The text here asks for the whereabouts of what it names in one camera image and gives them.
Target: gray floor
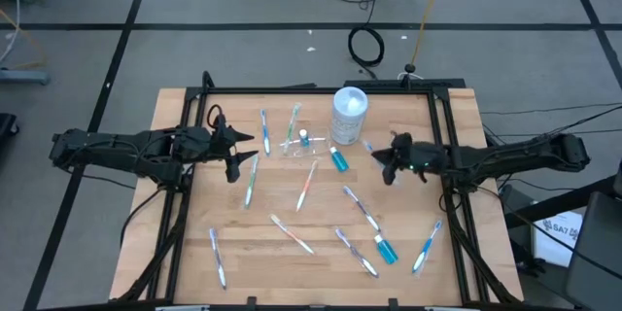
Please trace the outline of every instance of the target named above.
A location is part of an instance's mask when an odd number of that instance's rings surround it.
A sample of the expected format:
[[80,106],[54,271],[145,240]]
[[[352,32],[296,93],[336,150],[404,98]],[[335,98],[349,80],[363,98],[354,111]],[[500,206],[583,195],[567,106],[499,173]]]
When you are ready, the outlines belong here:
[[[601,22],[622,22],[616,0],[591,0]],[[23,22],[123,23],[132,0],[38,0]],[[375,21],[417,22],[427,0],[380,0]],[[8,1],[0,7],[14,13]],[[355,22],[356,4],[336,0],[143,0],[138,23]],[[579,0],[437,0],[430,22],[588,23]],[[106,108],[101,131],[131,133],[149,127],[157,91],[198,85],[209,70],[217,86],[341,86],[365,79],[347,52],[348,30],[133,31]],[[8,31],[0,32],[2,37]],[[394,79],[414,47],[416,30],[386,30],[385,60],[374,71]],[[22,132],[0,166],[0,299],[23,306],[65,192],[68,175],[47,159],[52,134],[86,128],[120,37],[119,31],[33,31],[49,56],[48,86],[0,86],[0,111],[18,115]],[[622,33],[607,32],[622,51]],[[375,44],[355,40],[362,55]],[[4,64],[36,58],[24,40]],[[622,90],[593,31],[431,30],[418,58],[426,78],[464,78],[481,111],[510,111],[622,101]],[[599,109],[484,116],[498,134],[543,132]],[[583,130],[622,127],[619,114]],[[520,178],[541,186],[579,187],[613,173],[622,155],[619,133],[586,134],[592,163],[578,174],[534,171]],[[519,137],[505,137],[507,141]],[[132,176],[92,168],[128,184]],[[516,184],[537,199],[554,193]],[[39,307],[107,299],[119,253],[121,224],[131,191],[83,180]],[[543,300],[530,294],[527,298]]]

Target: wooden table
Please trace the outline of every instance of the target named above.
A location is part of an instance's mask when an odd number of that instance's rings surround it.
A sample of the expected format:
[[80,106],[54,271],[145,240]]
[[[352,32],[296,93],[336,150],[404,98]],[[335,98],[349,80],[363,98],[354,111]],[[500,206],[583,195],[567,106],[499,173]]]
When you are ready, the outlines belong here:
[[[179,123],[184,89],[160,91],[152,128]],[[485,147],[481,119],[472,89],[450,89],[451,106],[460,145]],[[369,110],[362,138],[374,148],[390,144],[390,130],[410,132],[433,142],[425,96],[369,95]],[[432,245],[430,258],[419,278],[411,266],[429,237],[434,222],[446,216],[438,208],[438,177],[423,184],[416,175],[400,173],[399,185],[382,182],[378,164],[361,143],[339,147],[350,170],[338,173],[329,154],[321,156],[318,170],[300,212],[295,212],[312,158],[279,156],[277,144],[285,131],[295,102],[302,103],[299,124],[309,129],[328,126],[332,95],[209,95],[208,106],[223,107],[228,123],[256,139],[238,144],[240,152],[260,150],[259,170],[250,210],[242,203],[249,184],[251,162],[241,166],[235,184],[226,182],[224,164],[197,164],[190,200],[184,248],[175,303],[244,304],[256,296],[258,304],[386,305],[396,297],[399,305],[460,305],[450,234],[446,227]],[[267,111],[272,157],[263,153],[259,108]],[[438,103],[442,116],[442,107]],[[349,186],[382,226],[399,261],[387,265],[376,250],[374,231],[355,203],[342,192]],[[485,187],[495,190],[489,180]],[[155,190],[149,180],[139,180],[133,207]],[[119,296],[142,272],[152,257],[164,195],[144,209],[129,225],[121,249],[111,297]],[[522,298],[500,202],[485,191],[471,195],[481,255],[511,293]],[[269,219],[276,214],[316,252],[309,256]],[[220,287],[209,228],[220,236],[228,288]],[[336,237],[339,226],[369,259],[380,278],[368,276]],[[472,264],[465,254],[471,298],[477,299]],[[160,273],[158,296],[164,295],[169,267]]]

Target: floor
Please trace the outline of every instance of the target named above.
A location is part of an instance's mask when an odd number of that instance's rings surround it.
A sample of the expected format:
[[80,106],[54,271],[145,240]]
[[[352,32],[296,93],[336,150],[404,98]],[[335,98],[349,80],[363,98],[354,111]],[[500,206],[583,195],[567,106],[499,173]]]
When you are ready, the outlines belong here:
[[[372,22],[384,23],[379,32],[386,54],[373,70],[381,79],[395,79],[409,60],[427,1],[378,1]],[[0,8],[15,13],[7,0]],[[23,308],[33,280],[45,281],[35,273],[59,208],[67,208],[61,202],[69,175],[47,159],[54,133],[89,125],[119,133],[148,128],[158,90],[196,86],[203,70],[217,86],[341,86],[366,79],[346,45],[353,23],[366,17],[356,4],[337,0],[37,0],[24,6],[23,28],[47,53],[52,82],[0,86],[0,111],[16,114],[21,125],[0,159],[4,308]],[[429,23],[417,73],[464,78],[475,88],[482,112],[622,101],[617,0],[436,0]],[[4,37],[11,28],[1,25]],[[364,35],[354,45],[363,57],[377,51]],[[3,64],[35,59],[37,52],[20,37]],[[95,108],[102,91],[104,97],[110,92],[107,103],[104,98],[97,105],[105,106],[103,114]],[[602,110],[483,115],[483,120],[499,135],[539,133]],[[619,114],[613,113],[576,130],[619,127]],[[583,134],[592,162],[580,173],[540,170],[518,177],[548,188],[587,185],[614,172],[622,154],[619,137]],[[87,173],[135,182],[102,169]],[[536,199],[559,193],[515,185]],[[82,180],[38,307],[107,299],[131,195]]]

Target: container lid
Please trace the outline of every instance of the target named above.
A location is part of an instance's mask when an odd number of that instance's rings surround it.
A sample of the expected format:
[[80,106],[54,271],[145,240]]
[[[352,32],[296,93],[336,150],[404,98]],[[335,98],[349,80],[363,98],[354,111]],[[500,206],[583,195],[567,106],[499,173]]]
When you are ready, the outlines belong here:
[[348,117],[359,116],[367,110],[367,96],[360,88],[353,86],[341,88],[332,103],[339,113]]

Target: yellow cable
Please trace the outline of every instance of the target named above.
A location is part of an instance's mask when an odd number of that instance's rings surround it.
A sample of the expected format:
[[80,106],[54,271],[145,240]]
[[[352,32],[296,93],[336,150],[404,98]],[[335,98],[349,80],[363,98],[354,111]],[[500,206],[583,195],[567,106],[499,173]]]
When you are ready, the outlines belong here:
[[30,33],[28,33],[27,31],[19,28],[17,24],[9,17],[9,15],[7,15],[4,11],[2,11],[2,9],[0,9],[0,15],[4,17],[8,23],[12,24],[15,29],[21,32],[21,34],[23,34],[26,37],[26,39],[28,39],[30,44],[39,52],[39,54],[42,57],[40,61],[22,63],[11,69],[16,70],[16,69],[36,68],[36,67],[41,67],[41,66],[45,66],[46,64],[48,64],[48,56],[46,55],[46,52],[43,50],[41,45],[39,45],[39,43],[35,40],[35,38],[33,38],[30,35]]
[[415,64],[415,59],[417,59],[417,53],[419,53],[419,45],[421,44],[421,38],[424,36],[424,26],[426,25],[426,20],[428,19],[428,14],[430,13],[430,9],[434,5],[434,0],[428,0],[428,7],[424,11],[424,18],[421,20],[421,26],[419,27],[419,35],[417,36],[417,44],[415,45],[415,53],[412,55],[412,59],[410,60],[410,64]]

